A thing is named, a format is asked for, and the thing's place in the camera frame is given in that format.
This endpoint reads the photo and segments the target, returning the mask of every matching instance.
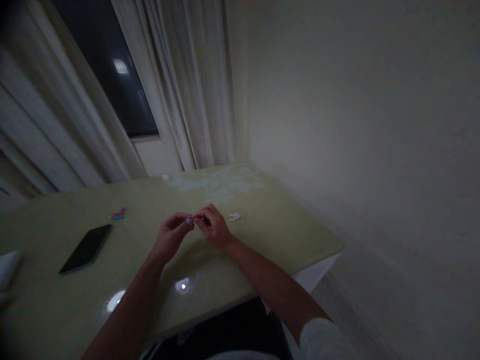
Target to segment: wall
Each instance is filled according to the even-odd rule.
[[[170,162],[165,142],[159,136],[134,138],[131,142],[149,177],[177,172]]]
[[[345,243],[332,274],[403,359],[480,352],[478,10],[248,3],[250,159]]]
[[[232,44],[233,71],[235,77],[235,99],[238,116],[240,141],[239,161],[249,159],[249,122],[248,122],[248,2],[228,0],[230,40]]]

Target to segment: smartphone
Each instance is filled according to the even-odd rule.
[[[111,229],[112,225],[108,224],[87,232],[58,273],[71,273],[92,264]]]

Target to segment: window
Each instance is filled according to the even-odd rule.
[[[158,134],[110,0],[53,0],[129,137]]]

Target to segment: table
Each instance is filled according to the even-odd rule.
[[[9,289],[13,300],[1,312],[4,343],[18,358],[78,359],[108,318],[108,301],[147,257],[161,221],[210,202],[234,235],[309,290],[343,249],[254,163],[46,195],[0,218],[0,255],[23,254]],[[110,221],[122,207],[125,218]],[[230,213],[241,218],[229,222]],[[113,229],[94,264],[59,275],[83,235],[108,223]],[[173,334],[252,296],[237,266],[196,228],[164,269],[149,336]]]

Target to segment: hand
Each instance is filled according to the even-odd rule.
[[[194,229],[195,225],[190,225],[186,221],[191,216],[190,214],[177,212],[161,223],[151,253],[163,264],[172,260],[185,235]]]
[[[225,219],[213,204],[208,204],[193,218],[205,239],[214,247],[225,250],[236,238],[230,232]]]

